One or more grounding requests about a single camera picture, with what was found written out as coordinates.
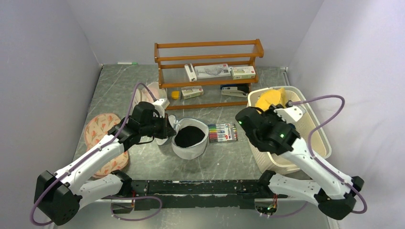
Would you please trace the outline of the round white mesh laundry bag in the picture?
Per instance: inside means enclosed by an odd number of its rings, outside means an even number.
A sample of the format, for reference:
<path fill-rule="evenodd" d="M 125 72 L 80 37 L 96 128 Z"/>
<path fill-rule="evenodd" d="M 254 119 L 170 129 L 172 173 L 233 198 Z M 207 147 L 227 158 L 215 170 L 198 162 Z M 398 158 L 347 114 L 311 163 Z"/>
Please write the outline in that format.
<path fill-rule="evenodd" d="M 199 157 L 202 153 L 204 153 L 204 151 L 206 150 L 208 143 L 209 143 L 209 128 L 208 125 L 206 125 L 204 122 L 198 120 L 198 119 L 194 119 L 194 118 L 189 118 L 189 117 L 184 117 L 181 119 L 177 119 L 176 116 L 174 115 L 170 115 L 169 116 L 170 119 L 170 123 L 172 124 L 173 128 L 176 130 L 176 135 L 178 134 L 179 130 L 187 127 L 187 126 L 195 126 L 198 127 L 199 129 L 201 129 L 204 133 L 205 133 L 205 138 L 191 146 L 188 148 L 181 148 L 176 146 L 175 142 L 174 142 L 174 138 L 175 136 L 172 136 L 170 138 L 166 138 L 166 139 L 156 139 L 156 144 L 158 146 L 162 146 L 164 144 L 166 144 L 167 142 L 169 142 L 171 144 L 172 150 L 174 151 L 174 153 L 182 158 L 182 159 L 186 159 L 186 160 L 192 160 L 195 159 L 197 157 Z"/>

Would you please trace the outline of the yellow bra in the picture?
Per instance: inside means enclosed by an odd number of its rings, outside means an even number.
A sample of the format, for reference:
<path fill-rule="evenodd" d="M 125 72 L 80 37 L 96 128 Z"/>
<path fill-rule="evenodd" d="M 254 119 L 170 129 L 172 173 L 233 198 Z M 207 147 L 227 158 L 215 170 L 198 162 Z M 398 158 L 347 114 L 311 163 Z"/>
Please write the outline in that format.
<path fill-rule="evenodd" d="M 287 96 L 285 88 L 270 89 L 259 96 L 258 101 L 255 103 L 255 107 L 258 107 L 257 112 L 260 114 L 270 108 L 270 105 L 281 105 L 281 108 L 285 108 L 287 103 Z"/>

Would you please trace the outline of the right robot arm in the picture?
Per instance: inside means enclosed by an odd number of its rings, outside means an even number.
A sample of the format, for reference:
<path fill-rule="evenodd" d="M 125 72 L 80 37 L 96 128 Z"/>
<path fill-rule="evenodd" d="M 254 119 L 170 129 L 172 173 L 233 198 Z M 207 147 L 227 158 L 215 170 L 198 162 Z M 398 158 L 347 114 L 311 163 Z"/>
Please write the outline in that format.
<path fill-rule="evenodd" d="M 340 172 L 308 147 L 292 125 L 302 116 L 299 107 L 284 108 L 280 104 L 271 105 L 266 111 L 249 106 L 235 116 L 258 151 L 287 159 L 312 179 L 298 180 L 270 171 L 257 190 L 265 198 L 272 194 L 299 198 L 316 205 L 326 216 L 342 220 L 354 212 L 355 198 L 360 196 L 364 180 Z"/>

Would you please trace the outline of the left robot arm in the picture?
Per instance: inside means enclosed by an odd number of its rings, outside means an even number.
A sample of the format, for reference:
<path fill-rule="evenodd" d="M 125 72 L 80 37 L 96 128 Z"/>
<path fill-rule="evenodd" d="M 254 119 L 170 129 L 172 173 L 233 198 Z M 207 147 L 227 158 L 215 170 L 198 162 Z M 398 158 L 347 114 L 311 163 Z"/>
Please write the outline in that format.
<path fill-rule="evenodd" d="M 164 104 L 167 99 L 153 103 L 139 102 L 131 115 L 113 126 L 99 143 L 80 158 L 54 173 L 44 171 L 37 178 L 34 206 L 30 220 L 34 225 L 34 212 L 39 209 L 51 223 L 60 226 L 70 221 L 86 205 L 102 198 L 131 198 L 135 196 L 132 180 L 124 172 L 113 170 L 101 180 L 88 179 L 107 162 L 125 153 L 141 138 L 166 139 L 175 134 Z"/>

